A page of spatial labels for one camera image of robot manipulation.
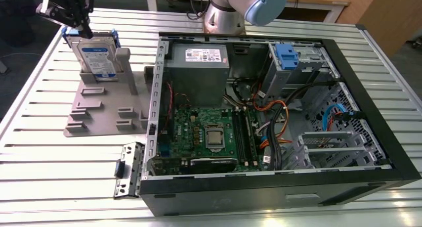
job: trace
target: side panel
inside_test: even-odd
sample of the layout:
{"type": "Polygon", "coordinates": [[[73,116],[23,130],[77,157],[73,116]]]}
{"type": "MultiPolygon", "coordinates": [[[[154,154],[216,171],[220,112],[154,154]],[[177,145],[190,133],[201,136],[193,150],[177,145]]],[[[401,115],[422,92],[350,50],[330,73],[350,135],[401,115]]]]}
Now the side panel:
{"type": "Polygon", "coordinates": [[[148,194],[141,198],[154,216],[194,215],[238,211],[274,210],[347,203],[385,188],[387,184],[346,183],[270,187],[242,190],[148,194]]]}

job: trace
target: ram slot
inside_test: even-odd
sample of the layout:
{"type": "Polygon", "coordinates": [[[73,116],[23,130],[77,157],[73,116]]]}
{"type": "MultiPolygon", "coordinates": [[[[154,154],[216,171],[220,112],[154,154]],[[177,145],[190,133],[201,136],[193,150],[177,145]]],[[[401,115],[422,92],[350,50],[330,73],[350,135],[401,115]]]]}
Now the ram slot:
{"type": "Polygon", "coordinates": [[[251,147],[250,147],[249,134],[247,134],[249,127],[247,127],[246,116],[244,111],[238,112],[238,118],[240,118],[241,136],[242,136],[242,142],[244,142],[242,148],[244,148],[246,160],[249,162],[253,162],[251,147]]]}
{"type": "Polygon", "coordinates": [[[247,143],[250,147],[250,154],[251,154],[251,162],[254,165],[258,164],[258,154],[257,154],[257,149],[255,149],[255,141],[254,141],[254,135],[253,135],[253,130],[251,130],[251,118],[250,118],[250,112],[249,109],[245,109],[245,119],[246,119],[246,127],[247,127],[247,143]]]}
{"type": "Polygon", "coordinates": [[[241,163],[246,161],[245,151],[244,151],[244,139],[242,139],[242,131],[241,131],[241,123],[240,123],[240,116],[238,111],[233,112],[233,131],[234,131],[234,139],[236,139],[236,147],[237,147],[237,154],[238,160],[241,163]]]}

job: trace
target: slotted metal surface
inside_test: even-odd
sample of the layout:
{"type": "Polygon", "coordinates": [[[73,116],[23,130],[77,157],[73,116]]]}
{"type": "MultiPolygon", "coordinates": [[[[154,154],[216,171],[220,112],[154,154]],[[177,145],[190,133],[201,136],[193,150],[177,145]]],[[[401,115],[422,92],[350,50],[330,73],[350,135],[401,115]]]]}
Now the slotted metal surface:
{"type": "MultiPolygon", "coordinates": [[[[94,31],[116,29],[134,71],[153,65],[157,32],[202,32],[184,14],[96,9],[94,31]]],[[[250,35],[334,39],[422,172],[422,114],[414,93],[367,35],[353,25],[275,21],[246,25],[250,35]]],[[[66,138],[62,128],[80,65],[57,34],[0,124],[0,223],[44,226],[415,226],[422,223],[422,181],[330,207],[156,219],[141,200],[112,199],[121,145],[144,135],[66,138]]]]}

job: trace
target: red wire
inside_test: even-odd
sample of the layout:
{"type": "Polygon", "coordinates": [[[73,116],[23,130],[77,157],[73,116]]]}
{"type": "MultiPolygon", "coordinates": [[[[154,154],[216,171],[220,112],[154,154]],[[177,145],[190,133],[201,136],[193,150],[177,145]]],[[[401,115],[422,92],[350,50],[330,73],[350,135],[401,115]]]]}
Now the red wire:
{"type": "Polygon", "coordinates": [[[169,111],[168,111],[168,114],[166,114],[166,119],[165,119],[164,127],[162,127],[162,130],[161,130],[161,132],[160,132],[158,135],[161,135],[162,132],[164,132],[165,129],[166,129],[166,126],[168,126],[168,123],[169,123],[169,118],[170,118],[170,115],[172,115],[172,107],[173,107],[173,89],[172,89],[172,86],[170,86],[169,82],[166,82],[166,85],[169,86],[169,90],[170,90],[170,104],[169,104],[169,111]]]}
{"type": "Polygon", "coordinates": [[[329,120],[329,125],[327,125],[327,132],[331,130],[331,125],[334,123],[334,117],[331,116],[330,120],[329,120]]]}

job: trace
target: hard drive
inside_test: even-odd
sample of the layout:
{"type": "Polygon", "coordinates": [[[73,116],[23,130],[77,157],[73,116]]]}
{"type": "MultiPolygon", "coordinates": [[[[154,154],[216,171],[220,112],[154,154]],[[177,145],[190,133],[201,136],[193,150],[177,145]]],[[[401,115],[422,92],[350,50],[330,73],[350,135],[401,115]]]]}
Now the hard drive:
{"type": "Polygon", "coordinates": [[[116,73],[122,72],[116,60],[116,48],[120,47],[118,34],[94,32],[92,39],[78,36],[78,31],[72,28],[62,29],[62,37],[77,57],[82,73],[92,73],[97,81],[116,81],[116,73]]]}

